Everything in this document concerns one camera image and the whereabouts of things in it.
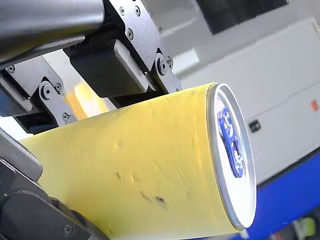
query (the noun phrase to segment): yellow can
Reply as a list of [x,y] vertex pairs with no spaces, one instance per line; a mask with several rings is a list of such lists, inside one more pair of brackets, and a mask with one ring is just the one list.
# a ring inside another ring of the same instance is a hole
[[43,189],[112,240],[191,239],[248,228],[253,155],[225,84],[164,95],[22,141]]

